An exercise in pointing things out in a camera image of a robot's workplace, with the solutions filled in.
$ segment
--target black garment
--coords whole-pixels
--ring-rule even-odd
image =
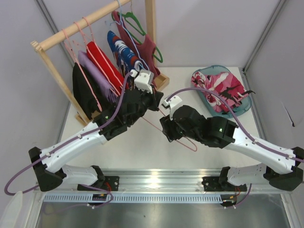
[[[109,101],[101,94],[100,88],[91,76],[90,72],[87,71],[87,69],[85,69],[82,65],[81,67],[99,101],[99,104],[101,105],[102,110],[107,109],[110,106]],[[95,100],[91,89],[77,63],[75,63],[73,68],[73,93],[75,99],[89,119],[92,119],[92,113],[94,111],[100,112],[97,106],[97,101]]]

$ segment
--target white table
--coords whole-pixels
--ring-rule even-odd
[[[164,97],[176,90],[190,87],[192,73],[201,67],[160,67],[160,71],[170,78],[170,84],[163,90]],[[229,70],[240,80],[241,75],[237,67]],[[179,94],[184,104],[194,107],[205,117],[210,117],[196,91],[187,91]],[[70,107],[62,140],[77,133],[83,128],[75,119],[76,110]],[[161,128],[160,112],[148,111],[144,116],[154,125]],[[249,110],[239,117],[244,127],[253,135],[258,136],[257,127],[252,111]],[[186,139],[182,142],[192,146]],[[193,152],[176,142],[168,142],[167,138],[142,118],[139,119],[127,132],[110,140],[106,145],[98,145],[69,162],[69,165],[91,166],[98,165],[101,169],[214,169],[224,166],[242,167],[258,164],[240,153],[225,149],[209,148],[195,142],[198,151]]]

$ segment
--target white wall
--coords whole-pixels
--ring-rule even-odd
[[[68,100],[30,45],[33,40],[42,41],[52,35],[34,0],[1,1],[0,21],[1,216],[11,199],[4,194],[5,183],[30,164],[29,149],[56,142]],[[71,65],[60,48],[48,53],[71,85]],[[17,178],[9,190],[25,190],[35,181],[30,170]],[[26,206],[30,193],[24,198]]]
[[[248,72],[268,140],[304,148],[304,1],[289,1]],[[282,103],[287,108],[295,127]],[[304,215],[304,185],[293,194]]]
[[[111,0],[44,0],[59,29],[69,26]],[[157,45],[163,67],[222,64],[243,67],[278,0],[156,0]],[[130,11],[130,3],[123,12]],[[133,12],[145,28],[144,0]],[[105,20],[93,25],[97,43],[112,56]],[[116,32],[116,25],[111,29]]]

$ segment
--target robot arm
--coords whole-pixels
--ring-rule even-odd
[[[123,95],[117,116],[106,126],[101,127],[114,115],[118,104],[103,110],[92,122],[70,138],[49,148],[37,147],[29,151],[32,163],[47,156],[33,166],[41,191],[50,191],[62,183],[78,184],[78,190],[86,190],[83,185],[102,188],[105,176],[98,166],[88,168],[66,165],[85,149],[96,144],[105,144],[112,138],[127,131],[149,109],[158,111],[163,93],[157,92],[153,85],[153,73],[141,70],[132,72],[132,87]]]
[[[303,170],[298,168],[299,162],[291,159],[303,159],[303,149],[282,148],[257,137],[253,137],[255,140],[251,141],[236,123],[219,116],[206,119],[194,108],[182,106],[181,103],[178,96],[169,101],[165,99],[162,103],[165,108],[170,109],[170,114],[160,119],[163,133],[170,142],[186,136],[206,146],[234,150],[262,162],[260,165],[243,168],[224,167],[218,179],[203,178],[202,184],[206,191],[234,191],[236,186],[264,182],[269,182],[278,189],[291,191],[303,181]],[[266,150],[256,142],[283,152],[288,158]]]

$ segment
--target gray floor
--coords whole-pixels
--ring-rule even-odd
[[[46,213],[72,203],[44,203]],[[237,209],[216,204],[112,203],[40,213],[36,228],[288,228],[280,195],[251,195]]]

